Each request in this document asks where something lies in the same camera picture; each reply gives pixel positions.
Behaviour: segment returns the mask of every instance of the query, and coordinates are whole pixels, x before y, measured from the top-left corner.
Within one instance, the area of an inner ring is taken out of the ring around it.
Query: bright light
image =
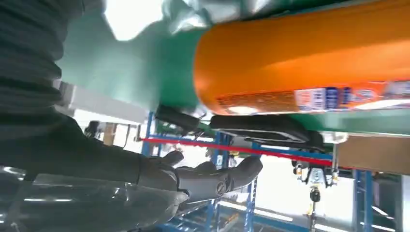
[[[233,203],[224,202],[224,201],[219,202],[219,204],[223,205],[223,206],[226,206],[226,207],[229,207],[229,208],[235,208],[235,209],[238,209],[238,210],[241,210],[241,211],[246,210],[246,206],[244,206],[244,205],[233,204]],[[268,217],[268,218],[276,218],[276,219],[280,219],[280,220],[284,220],[284,221],[293,221],[293,218],[291,218],[291,217],[286,217],[286,216],[283,216],[283,215],[274,214],[274,213],[266,212],[266,211],[259,210],[259,209],[255,209],[253,212],[256,213],[256,214]]]
[[[72,199],[55,199],[55,202],[70,202]]]
[[[27,202],[47,202],[47,201],[53,201],[53,202],[70,202],[72,199],[53,199],[53,200],[47,200],[47,199],[41,199],[41,198],[26,198],[24,201]]]
[[[315,228],[318,230],[327,231],[327,232],[347,232],[344,230],[336,229],[336,228],[321,225],[321,224],[315,224]]]
[[[269,145],[262,145],[262,148],[269,148],[269,149],[278,149],[278,150],[290,150],[290,147],[285,146],[269,146]]]
[[[276,219],[280,219],[280,220],[284,220],[284,221],[293,221],[293,218],[291,218],[291,217],[287,217],[287,216],[283,216],[283,215],[279,215],[279,214],[274,214],[274,213],[262,211],[262,210],[259,210],[259,209],[255,209],[253,212],[256,213],[256,214],[268,217],[268,218],[276,218]]]
[[[244,206],[244,205],[239,205],[239,204],[232,204],[232,203],[230,203],[230,202],[219,202],[219,204],[220,205],[223,205],[223,206],[226,206],[226,207],[229,207],[229,208],[234,208],[234,209],[238,209],[238,210],[241,210],[241,211],[245,211],[246,210],[246,206]]]
[[[376,229],[384,230],[384,231],[396,232],[395,229],[387,228],[384,226],[372,225],[372,227]]]
[[[150,24],[162,20],[163,0],[106,0],[105,18],[119,41],[135,38]]]
[[[373,208],[374,210],[376,210],[379,214],[383,215],[383,216],[389,216],[386,212],[384,212],[383,210],[381,210],[381,209],[379,209],[379,208],[377,208],[377,207],[375,207],[375,206],[372,206],[372,208]]]
[[[10,173],[10,174],[13,174],[13,175],[21,174],[21,173],[19,173],[19,172],[13,171],[13,170],[12,170],[12,167],[4,167],[4,168],[3,168],[3,171],[5,171],[5,172],[7,172],[7,173]]]
[[[373,110],[373,109],[381,109],[385,107],[391,107],[395,105],[409,104],[409,103],[410,103],[410,99],[392,99],[392,100],[382,100],[382,101],[366,103],[363,105],[358,105],[355,108],[360,109],[360,110]]]
[[[26,198],[24,200],[27,202],[45,202],[45,199],[39,199],[39,198]]]
[[[237,113],[237,114],[254,114],[258,112],[257,109],[250,108],[247,106],[233,106],[233,107],[229,107],[228,110],[234,113]]]

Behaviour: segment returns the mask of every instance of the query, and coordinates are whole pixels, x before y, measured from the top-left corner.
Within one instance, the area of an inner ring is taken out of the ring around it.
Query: blue metal rack
[[[168,139],[168,140],[179,140],[179,141],[192,141],[189,139],[183,138],[176,138],[171,136],[162,136],[162,135],[154,135],[150,133],[151,124],[153,120],[153,113],[149,113],[148,115],[148,123],[147,123],[147,130],[146,130],[146,138],[159,138],[159,139]],[[216,137],[213,142],[206,142],[201,141],[203,144],[218,144],[218,145],[229,145],[229,135],[222,134],[220,132],[216,132]],[[257,143],[252,144],[252,148],[254,149],[261,149],[261,145]],[[158,147],[158,156],[161,152],[161,147]],[[332,155],[329,154],[322,154],[322,153],[311,153],[311,152],[303,152],[303,151],[293,151],[293,150],[280,150],[280,149],[270,149],[270,148],[263,148],[266,151],[273,151],[273,152],[280,152],[286,153],[291,155],[297,155],[301,157],[308,157],[314,159],[322,159],[322,160],[331,160]],[[214,149],[214,153],[212,154],[211,161],[217,165],[218,161],[218,154],[220,153],[219,149]],[[144,142],[142,148],[142,154],[145,156],[149,156],[149,144],[148,142]],[[224,150],[222,152],[223,159],[222,159],[222,166],[228,166],[229,160],[229,152]],[[362,180],[362,174],[365,174],[365,181]],[[357,232],[372,232],[372,222],[373,222],[373,211],[372,211],[372,204],[373,204],[373,186],[372,186],[372,175],[371,171],[354,171],[354,200],[355,200],[355,207],[353,212],[353,221],[355,224],[354,231]],[[293,225],[291,223],[286,223],[280,220],[274,220],[266,217],[255,216],[254,209],[255,209],[255,200],[256,200],[256,187],[257,187],[257,179],[255,179],[251,184],[248,186],[248,200],[247,200],[247,208],[246,211],[239,212],[240,214],[245,214],[245,225],[244,225],[244,232],[253,232],[253,223],[265,224],[271,227],[275,227],[278,229],[292,231],[292,232],[307,232],[308,228],[300,227],[297,225]],[[206,221],[205,225],[201,225],[193,220],[186,219],[184,217],[175,217],[170,222],[161,225],[164,230],[167,231],[216,231],[219,232],[219,217],[221,211],[229,211],[232,209],[228,209],[227,207],[221,206],[218,204],[218,200],[212,200],[206,208],[198,208],[198,212],[205,213],[206,212]],[[213,217],[215,215],[215,222],[216,224],[212,225]],[[363,229],[361,228],[362,225],[360,224],[364,219]]]

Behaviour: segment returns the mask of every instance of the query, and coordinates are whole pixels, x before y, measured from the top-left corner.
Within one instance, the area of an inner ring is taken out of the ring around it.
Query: gloved hand
[[[60,138],[69,134],[70,143]],[[181,203],[210,200],[250,183],[262,164],[256,157],[216,170],[210,162],[173,168],[183,159],[105,146],[70,127],[0,143],[4,223],[13,232],[116,232],[163,224]]]
[[[172,151],[163,158],[152,157],[157,165],[174,166],[184,159],[179,151]],[[262,169],[259,157],[247,157],[237,167],[217,170],[211,162],[204,162],[196,168],[175,169],[178,190],[189,195],[188,202],[210,200],[224,193],[240,189],[252,182]]]

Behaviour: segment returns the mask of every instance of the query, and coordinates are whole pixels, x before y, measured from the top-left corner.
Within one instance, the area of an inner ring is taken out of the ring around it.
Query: metal frame
[[[153,113],[149,113],[148,115],[148,123],[147,123],[147,131],[146,137],[144,139],[140,139],[140,141],[144,141],[142,153],[145,156],[149,156],[149,143],[157,143],[159,144],[158,147],[158,154],[161,152],[161,144],[162,143],[172,143],[172,144],[183,144],[183,145],[197,145],[202,147],[211,147],[214,148],[214,153],[212,154],[211,161],[217,165],[218,161],[218,154],[220,150],[223,150],[223,159],[222,159],[222,167],[225,168],[228,166],[229,160],[229,150],[234,151],[242,151],[252,153],[252,155],[260,156],[262,154],[283,157],[293,160],[300,160],[300,161],[307,161],[312,163],[321,164],[324,166],[331,166],[332,165],[332,155],[329,154],[322,154],[322,153],[311,153],[311,152],[303,152],[303,151],[293,151],[293,150],[280,150],[280,149],[271,149],[271,148],[261,148],[260,144],[252,143],[252,148],[245,148],[245,147],[235,147],[230,146],[229,135],[222,134],[220,132],[216,132],[216,138],[213,142],[206,142],[206,141],[194,141],[190,139],[183,139],[177,138],[172,136],[162,136],[162,135],[154,135],[150,134],[151,124],[153,120]],[[360,218],[361,218],[361,208],[360,203],[362,203],[362,199],[365,199],[365,206],[364,206],[364,219],[365,224],[363,226],[363,231],[371,232],[372,229],[372,222],[373,222],[373,211],[372,211],[372,204],[373,204],[373,185],[372,185],[372,175],[370,171],[365,172],[366,177],[366,189],[364,189],[361,185],[363,181],[361,180],[361,173],[362,171],[355,170],[354,171],[354,178],[355,178],[355,185],[354,185],[354,212],[353,212],[353,221],[356,225],[355,231],[362,231],[360,229]],[[280,220],[274,220],[270,218],[265,218],[261,216],[254,215],[255,209],[255,201],[256,201],[256,187],[257,187],[257,178],[248,185],[248,200],[247,200],[247,209],[245,211],[245,232],[253,232],[253,223],[259,224],[266,224],[268,226],[272,226],[278,229],[286,230],[286,231],[294,231],[294,232],[307,232],[308,228],[300,227],[293,225],[291,223],[282,222]],[[361,196],[361,191],[365,192],[365,197]],[[220,211],[222,210],[222,206],[218,204],[218,200],[212,200],[208,206],[206,206],[206,222],[205,225],[198,225],[198,223],[194,223],[189,219],[184,219],[183,217],[175,217],[172,219],[170,223],[166,223],[161,225],[160,227],[166,229],[168,231],[217,231],[219,232],[219,216]],[[212,219],[215,213],[215,221],[216,224],[212,225]]]

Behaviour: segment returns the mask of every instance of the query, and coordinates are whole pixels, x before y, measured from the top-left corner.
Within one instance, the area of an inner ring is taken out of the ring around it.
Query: gray sleeve
[[[0,140],[32,136],[64,123],[54,111],[61,101],[53,82],[55,61],[71,20],[101,0],[0,1]]]

